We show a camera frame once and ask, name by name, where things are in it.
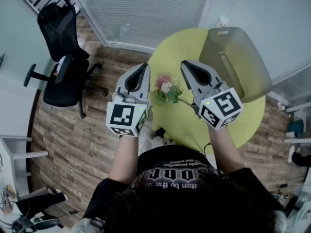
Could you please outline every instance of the pink flower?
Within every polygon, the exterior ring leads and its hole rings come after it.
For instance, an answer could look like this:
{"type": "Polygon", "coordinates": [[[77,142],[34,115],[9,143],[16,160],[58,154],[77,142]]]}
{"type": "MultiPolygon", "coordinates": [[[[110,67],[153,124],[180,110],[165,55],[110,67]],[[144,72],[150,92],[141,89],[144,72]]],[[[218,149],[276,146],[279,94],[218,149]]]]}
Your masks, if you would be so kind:
{"type": "Polygon", "coordinates": [[[171,81],[171,76],[169,74],[161,74],[158,76],[155,83],[158,89],[161,90],[162,84],[169,83],[170,81],[171,81]]]}

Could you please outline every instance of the black office chair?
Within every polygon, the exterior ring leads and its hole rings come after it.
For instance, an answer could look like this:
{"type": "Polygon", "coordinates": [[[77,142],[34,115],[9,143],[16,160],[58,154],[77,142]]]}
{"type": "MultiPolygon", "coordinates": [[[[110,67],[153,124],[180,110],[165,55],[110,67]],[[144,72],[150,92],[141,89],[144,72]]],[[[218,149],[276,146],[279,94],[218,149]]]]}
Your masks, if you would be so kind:
{"type": "Polygon", "coordinates": [[[55,65],[50,77],[34,72],[35,64],[28,71],[24,86],[27,87],[30,78],[47,81],[43,100],[45,103],[57,106],[74,106],[79,102],[80,116],[85,118],[82,106],[82,91],[84,89],[100,91],[104,96],[108,90],[98,90],[85,85],[87,80],[93,80],[91,73],[95,68],[101,68],[101,63],[96,63],[88,71],[89,54],[79,47],[76,32],[76,12],[68,0],[63,8],[56,2],[44,7],[37,22],[46,40],[52,59],[59,62],[65,56],[58,76],[55,76],[55,65]]]}

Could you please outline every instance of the chair armrest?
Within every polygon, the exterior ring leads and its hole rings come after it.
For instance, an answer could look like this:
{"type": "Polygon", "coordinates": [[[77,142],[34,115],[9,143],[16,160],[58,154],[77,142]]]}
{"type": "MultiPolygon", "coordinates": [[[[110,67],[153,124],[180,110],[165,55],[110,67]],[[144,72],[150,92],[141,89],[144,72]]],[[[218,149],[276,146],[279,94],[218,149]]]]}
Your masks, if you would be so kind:
{"type": "Polygon", "coordinates": [[[55,80],[55,83],[61,83],[63,81],[63,78],[66,75],[68,68],[71,65],[72,59],[73,59],[73,56],[71,54],[66,55],[62,65],[60,67],[60,70],[59,70],[59,73],[58,73],[57,78],[55,80]]]}

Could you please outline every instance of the white marker cube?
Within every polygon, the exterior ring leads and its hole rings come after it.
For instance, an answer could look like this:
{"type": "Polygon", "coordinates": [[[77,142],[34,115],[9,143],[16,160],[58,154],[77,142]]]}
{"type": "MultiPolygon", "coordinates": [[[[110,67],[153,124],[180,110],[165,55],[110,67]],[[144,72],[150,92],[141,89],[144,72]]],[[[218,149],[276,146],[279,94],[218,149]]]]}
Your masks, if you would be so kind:
{"type": "Polygon", "coordinates": [[[139,136],[147,117],[146,104],[108,102],[106,126],[114,134],[139,136]]]}
{"type": "Polygon", "coordinates": [[[243,104],[234,88],[222,91],[201,101],[199,115],[214,129],[218,130],[235,121],[243,104]]]}

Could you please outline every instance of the wooden floor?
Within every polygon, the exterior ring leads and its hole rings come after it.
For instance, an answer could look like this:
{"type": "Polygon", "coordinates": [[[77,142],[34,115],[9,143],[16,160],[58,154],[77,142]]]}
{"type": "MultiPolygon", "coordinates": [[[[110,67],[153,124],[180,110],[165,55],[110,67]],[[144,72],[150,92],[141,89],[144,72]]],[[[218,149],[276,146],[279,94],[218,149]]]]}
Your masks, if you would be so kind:
{"type": "MultiPolygon", "coordinates": [[[[31,160],[33,188],[43,186],[60,188],[68,201],[47,210],[53,216],[61,216],[69,210],[85,211],[92,193],[102,179],[107,177],[115,156],[118,137],[105,127],[107,102],[111,101],[118,77],[126,70],[142,62],[150,55],[129,50],[105,48],[98,41],[82,16],[77,17],[80,46],[90,55],[90,64],[104,63],[94,72],[97,87],[109,89],[109,95],[84,92],[84,110],[81,119],[78,106],[56,108],[39,98],[32,131],[31,151],[47,150],[46,157],[31,160]]],[[[288,115],[277,109],[276,102],[267,99],[262,123],[248,143],[239,148],[247,166],[267,185],[277,179],[287,183],[302,182],[306,169],[287,163],[289,146],[283,143],[288,115]]],[[[151,133],[152,116],[143,126],[140,145],[151,133]]],[[[268,189],[276,190],[272,183],[268,189]]],[[[284,195],[290,192],[286,188],[284,195]]],[[[61,218],[64,226],[71,227],[83,213],[61,218]]]]}

